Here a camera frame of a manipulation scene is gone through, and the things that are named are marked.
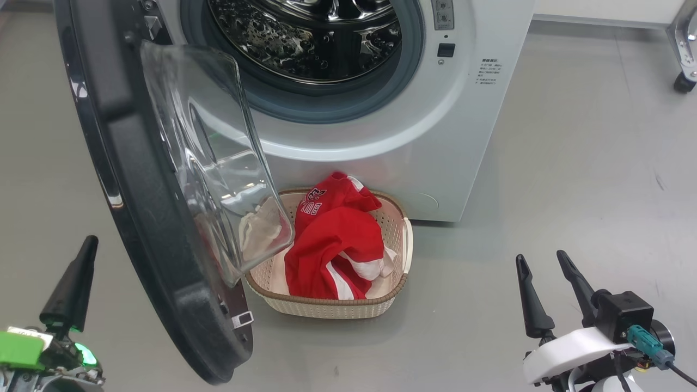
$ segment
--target black cable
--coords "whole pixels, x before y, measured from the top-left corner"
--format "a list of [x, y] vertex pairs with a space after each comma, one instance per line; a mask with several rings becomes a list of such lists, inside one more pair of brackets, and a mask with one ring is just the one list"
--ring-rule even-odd
[[681, 376], [685, 381], [689, 382], [694, 386], [697, 386], [697, 381], [695, 381], [694, 378], [686, 375], [682, 370], [676, 368], [675, 365], [673, 365], [673, 362], [666, 362], [666, 366], [668, 366], [669, 369], [675, 372], [676, 375]]
[[622, 384], [622, 390], [624, 392], [631, 392], [627, 379], [625, 379], [625, 374], [622, 372], [622, 361], [620, 360], [621, 353], [619, 351], [615, 352], [615, 371], [617, 372], [617, 378], [620, 379]]

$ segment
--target caster wheel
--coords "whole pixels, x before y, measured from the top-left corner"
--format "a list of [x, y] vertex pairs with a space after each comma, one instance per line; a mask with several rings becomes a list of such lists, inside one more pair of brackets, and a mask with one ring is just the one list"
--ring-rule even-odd
[[692, 82], [691, 80], [687, 79], [685, 74], [681, 72], [680, 75], [678, 75], [675, 79], [673, 88], [679, 93], [689, 93], [692, 91], [692, 89], [694, 89], [695, 84], [697, 84], [697, 82]]

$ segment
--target washing machine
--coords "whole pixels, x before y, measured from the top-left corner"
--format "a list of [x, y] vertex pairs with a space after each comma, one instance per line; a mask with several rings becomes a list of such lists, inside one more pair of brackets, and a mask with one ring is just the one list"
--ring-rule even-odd
[[[55, 0], [114, 221], [202, 378], [250, 357], [240, 277], [292, 239], [250, 245], [250, 227], [277, 228], [278, 190], [339, 170], [411, 219], [460, 220], [534, 3]], [[226, 143], [241, 150], [222, 174]]]

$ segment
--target laundry basket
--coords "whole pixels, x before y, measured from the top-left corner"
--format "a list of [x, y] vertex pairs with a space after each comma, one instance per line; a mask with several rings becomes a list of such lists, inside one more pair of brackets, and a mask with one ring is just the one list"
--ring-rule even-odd
[[[281, 201], [295, 222], [296, 210], [309, 189], [293, 189], [281, 192]], [[311, 299], [300, 296], [278, 294], [269, 291], [273, 259], [268, 259], [254, 267], [247, 275], [247, 282], [252, 290], [264, 298], [271, 308], [288, 315], [314, 317], [318, 319], [366, 319], [382, 315], [390, 308], [395, 297], [406, 284], [411, 267], [413, 233], [409, 219], [399, 205], [389, 196], [373, 192], [382, 203], [382, 207], [370, 214], [383, 231], [385, 246], [393, 249], [397, 255], [393, 262], [395, 269], [386, 279], [391, 289], [386, 295], [375, 299], [339, 300]]]

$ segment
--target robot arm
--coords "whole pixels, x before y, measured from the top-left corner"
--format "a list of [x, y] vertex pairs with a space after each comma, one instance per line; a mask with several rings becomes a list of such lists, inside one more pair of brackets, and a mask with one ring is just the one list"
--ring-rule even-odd
[[559, 250], [557, 258], [581, 306], [584, 328], [559, 338], [552, 334], [554, 322], [539, 301], [525, 257], [518, 255], [526, 333], [540, 339], [539, 348], [523, 360], [529, 384], [544, 383], [554, 391], [576, 392], [577, 385], [592, 382], [581, 392], [641, 392], [632, 369], [674, 368], [673, 337], [653, 319], [653, 307], [633, 292], [613, 295], [605, 289], [594, 291], [566, 252]]
[[0, 392], [102, 392], [102, 367], [70, 330], [84, 330], [98, 240], [88, 236], [39, 319], [45, 331], [0, 331]]

